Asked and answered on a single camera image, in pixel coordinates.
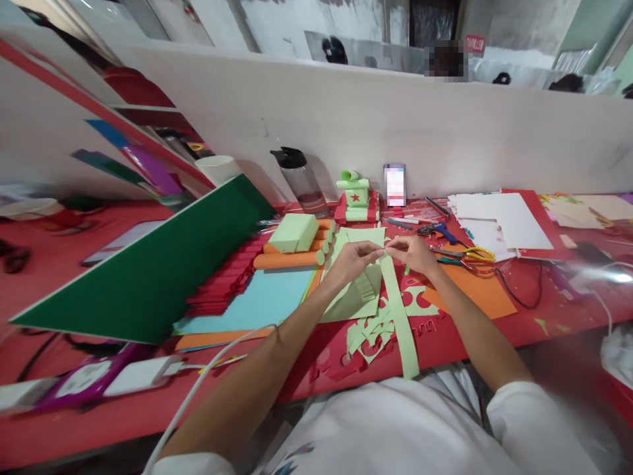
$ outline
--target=black bottle cap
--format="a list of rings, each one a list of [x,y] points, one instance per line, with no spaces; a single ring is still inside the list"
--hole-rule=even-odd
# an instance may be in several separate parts
[[[282,147],[281,150],[271,150],[270,153],[275,156],[281,168],[300,168],[308,163],[303,152],[296,148]]]

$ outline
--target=finger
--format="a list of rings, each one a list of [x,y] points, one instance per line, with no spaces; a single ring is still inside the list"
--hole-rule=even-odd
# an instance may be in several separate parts
[[[411,239],[414,238],[415,236],[398,236],[396,239],[393,239],[392,241],[389,241],[387,243],[387,245],[385,246],[385,249],[387,247],[409,247],[409,243],[411,242]]]
[[[378,248],[377,250],[373,251],[372,253],[369,253],[368,255],[363,257],[363,261],[365,263],[365,266],[373,264],[383,254],[384,254],[384,250],[380,249],[380,248]]]
[[[399,249],[396,249],[395,247],[386,247],[384,251],[387,254],[389,254],[391,257],[396,259],[397,261],[406,262],[406,259],[408,256],[406,252],[400,251]]]
[[[378,251],[379,249],[382,250],[382,248],[378,244],[373,243],[371,241],[359,241],[355,244],[356,244],[356,252],[358,253],[360,257],[364,257],[368,254],[371,254],[374,251]]]

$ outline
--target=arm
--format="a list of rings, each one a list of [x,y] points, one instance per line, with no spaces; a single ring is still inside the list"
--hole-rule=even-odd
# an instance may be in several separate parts
[[[274,404],[330,302],[381,255],[382,249],[368,241],[345,244],[321,284],[202,401],[160,458],[213,452],[233,460]]]
[[[510,342],[448,277],[421,238],[397,237],[385,251],[431,281],[448,306],[471,363],[494,392],[513,381],[533,381]]]

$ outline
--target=white cable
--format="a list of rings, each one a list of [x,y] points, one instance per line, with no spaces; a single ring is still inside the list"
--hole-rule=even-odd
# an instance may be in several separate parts
[[[613,262],[613,263],[609,263],[609,264],[607,264],[607,265],[605,265],[605,266],[601,267],[601,268],[600,268],[600,269],[598,269],[598,270],[603,270],[603,269],[606,269],[607,267],[612,267],[612,266],[616,266],[616,265],[619,265],[619,266],[625,266],[625,267],[629,267],[630,269],[633,269],[633,265],[632,265],[632,264],[629,264],[629,263],[616,263],[616,262]],[[604,300],[602,300],[602,297],[600,297],[600,296],[598,295],[598,293],[597,293],[595,290],[593,290],[593,289],[591,289],[591,292],[592,292],[592,294],[593,294],[593,295],[595,295],[595,296],[597,297],[598,301],[599,301],[599,302],[600,302],[600,304],[602,305],[602,308],[603,308],[603,309],[605,310],[605,312],[607,313],[607,318],[609,318],[609,333],[608,333],[608,335],[610,336],[610,335],[611,335],[611,331],[613,330],[613,317],[611,316],[611,312],[609,311],[609,308],[607,307],[607,304],[605,303],[605,301],[604,301]]]
[[[169,425],[167,426],[167,429],[165,430],[165,433],[163,434],[163,436],[160,438],[160,440],[158,441],[158,444],[156,444],[156,448],[154,449],[154,451],[152,452],[152,454],[150,455],[149,460],[147,461],[147,465],[145,466],[145,470],[143,471],[144,475],[152,475],[152,471],[154,470],[154,465],[156,464],[156,461],[158,459],[158,455],[160,455],[161,451],[163,450],[163,448],[165,447],[165,444],[167,443],[167,440],[169,439],[171,433],[173,432],[174,428],[176,427],[176,425],[178,424],[178,421],[180,420],[180,418],[183,416],[183,414],[185,413],[189,403],[191,402],[191,400],[193,399],[194,395],[196,394],[196,391],[198,391],[198,388],[200,387],[200,385],[202,384],[202,382],[204,381],[204,378],[206,378],[206,376],[209,374],[209,371],[211,371],[211,369],[215,366],[216,362],[222,357],[224,356],[224,354],[230,350],[231,348],[233,348],[236,344],[240,343],[242,340],[244,340],[245,338],[248,338],[249,336],[251,336],[252,334],[270,328],[270,327],[274,327],[277,328],[277,325],[275,325],[274,323],[270,324],[270,325],[266,325],[265,327],[261,327],[260,329],[257,330],[253,330],[252,332],[247,333],[246,335],[242,336],[241,338],[238,338],[237,340],[235,340],[234,342],[232,342],[231,344],[227,345],[220,353],[216,354],[215,358],[213,358],[213,360],[210,361],[210,363],[206,366],[201,366],[204,368],[204,371],[202,372],[202,374],[200,374],[200,376],[198,377],[198,380],[196,381],[196,383],[193,385],[193,387],[191,388],[191,390],[189,391],[189,394],[187,395],[187,397],[185,398],[185,400],[183,401],[183,403],[180,405],[180,407],[178,408],[178,411],[176,411],[176,414],[174,415],[173,419],[171,420],[171,422],[169,423]]]

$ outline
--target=phone screen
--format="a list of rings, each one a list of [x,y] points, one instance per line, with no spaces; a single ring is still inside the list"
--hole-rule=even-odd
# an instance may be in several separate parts
[[[384,166],[384,188],[387,195],[387,206],[406,206],[407,189],[404,179],[404,164]]]

